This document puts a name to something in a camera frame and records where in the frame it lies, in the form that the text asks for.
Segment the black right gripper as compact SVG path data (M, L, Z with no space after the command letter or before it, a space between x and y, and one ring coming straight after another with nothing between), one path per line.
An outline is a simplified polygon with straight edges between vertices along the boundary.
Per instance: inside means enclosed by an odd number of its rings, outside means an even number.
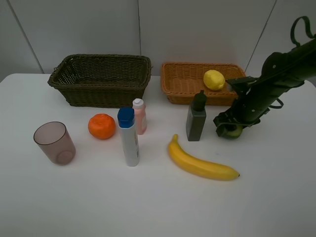
M225 112L215 117L218 137L232 137L233 128L245 128L260 122L269 111L269 93L249 92L239 96Z

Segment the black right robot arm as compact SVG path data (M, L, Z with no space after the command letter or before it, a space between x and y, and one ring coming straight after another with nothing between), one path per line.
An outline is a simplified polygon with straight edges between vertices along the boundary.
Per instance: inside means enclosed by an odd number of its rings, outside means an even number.
M264 62L261 76L229 79L237 98L213 120L219 137L238 138L243 129L260 123L275 101L316 75L316 41L313 39L288 53L274 52Z

